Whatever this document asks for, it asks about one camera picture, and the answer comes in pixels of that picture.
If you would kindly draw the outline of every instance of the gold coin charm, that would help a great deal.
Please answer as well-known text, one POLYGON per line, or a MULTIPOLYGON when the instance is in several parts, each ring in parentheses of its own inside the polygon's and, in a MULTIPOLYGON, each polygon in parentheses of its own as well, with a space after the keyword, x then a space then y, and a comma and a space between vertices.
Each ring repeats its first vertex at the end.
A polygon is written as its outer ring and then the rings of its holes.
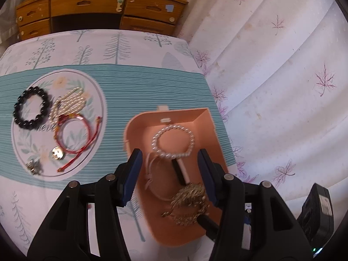
POLYGON ((55 160, 61 160, 64 156, 64 151, 60 146, 54 147, 52 150, 52 157, 55 160))

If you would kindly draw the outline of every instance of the plastic container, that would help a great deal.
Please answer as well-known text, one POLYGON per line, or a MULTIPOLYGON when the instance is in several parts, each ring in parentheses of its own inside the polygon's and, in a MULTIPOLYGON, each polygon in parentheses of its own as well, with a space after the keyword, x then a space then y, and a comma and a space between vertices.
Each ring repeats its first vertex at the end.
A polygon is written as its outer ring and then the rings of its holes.
MULTIPOLYGON (((197 164, 197 152, 201 148, 206 148, 213 162, 219 163, 225 172, 227 172, 227 166, 208 108, 144 112, 133 117, 126 125, 124 148, 128 156, 134 148, 139 148, 143 152, 143 165, 136 185, 136 194, 149 229, 158 243, 164 246, 181 246, 203 236, 204 229, 197 223, 180 226, 176 225, 170 216, 161 217, 163 212, 170 209, 170 202, 159 200, 149 189, 145 189, 147 182, 145 158, 152 151, 152 138, 169 124, 180 124, 194 133, 194 149, 189 157, 182 159, 191 183, 203 184, 197 164)), ((187 150, 188 138, 187 133, 172 129, 163 133, 158 143, 166 152, 182 153, 187 150)), ((161 192, 162 197, 171 197, 182 187, 170 162, 157 167, 153 166, 151 173, 152 189, 156 190, 156 193, 161 192)), ((210 202, 207 213, 215 223, 220 223, 222 212, 213 207, 210 202)))

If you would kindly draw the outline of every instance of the red cord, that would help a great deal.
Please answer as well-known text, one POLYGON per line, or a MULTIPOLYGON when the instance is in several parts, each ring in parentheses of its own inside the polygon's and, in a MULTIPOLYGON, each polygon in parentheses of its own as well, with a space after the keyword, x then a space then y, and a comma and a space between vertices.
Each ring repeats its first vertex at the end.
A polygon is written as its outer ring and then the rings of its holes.
POLYGON ((84 152, 88 147, 89 145, 95 140, 98 132, 99 132, 99 128, 100 128, 100 123, 102 121, 102 118, 101 117, 97 117, 96 119, 96 122, 97 122, 97 127, 95 129, 95 133, 93 134, 93 136, 91 136, 91 128, 89 126, 89 123, 88 121, 80 114, 69 114, 69 115, 61 115, 59 117, 59 121, 58 121, 58 125, 55 129, 55 133, 54 133, 54 139, 55 141, 57 142, 58 146, 60 146, 64 152, 67 152, 69 154, 76 154, 75 158, 71 159, 67 164, 65 164, 63 167, 60 167, 57 172, 63 172, 67 167, 69 167, 72 163, 74 163, 77 158, 79 158, 79 156, 82 154, 82 152, 84 152), (60 137, 59 137, 59 134, 60 134, 60 131, 62 130, 61 126, 67 122, 68 120, 71 120, 71 119, 79 119, 79 120, 82 120, 85 124, 85 126, 87 127, 87 131, 88 131, 88 140, 87 140, 87 143, 82 146, 79 150, 70 150, 68 148, 66 148, 62 142, 60 141, 60 137))

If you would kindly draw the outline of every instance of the white label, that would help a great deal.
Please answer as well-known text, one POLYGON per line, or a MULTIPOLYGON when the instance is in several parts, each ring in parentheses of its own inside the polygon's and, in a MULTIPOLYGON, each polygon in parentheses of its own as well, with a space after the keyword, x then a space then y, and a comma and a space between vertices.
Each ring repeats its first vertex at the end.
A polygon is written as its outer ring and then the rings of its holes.
POLYGON ((331 206, 330 206, 330 200, 329 198, 319 195, 320 204, 321 204, 321 210, 325 215, 332 216, 331 206))

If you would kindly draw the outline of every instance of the blue sticker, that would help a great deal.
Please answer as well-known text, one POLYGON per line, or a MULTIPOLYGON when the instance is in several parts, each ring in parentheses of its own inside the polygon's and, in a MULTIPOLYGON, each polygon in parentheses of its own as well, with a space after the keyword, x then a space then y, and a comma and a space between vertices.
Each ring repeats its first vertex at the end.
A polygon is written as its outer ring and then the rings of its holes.
POLYGON ((172 13, 174 10, 174 5, 166 5, 166 10, 167 10, 167 12, 172 13))

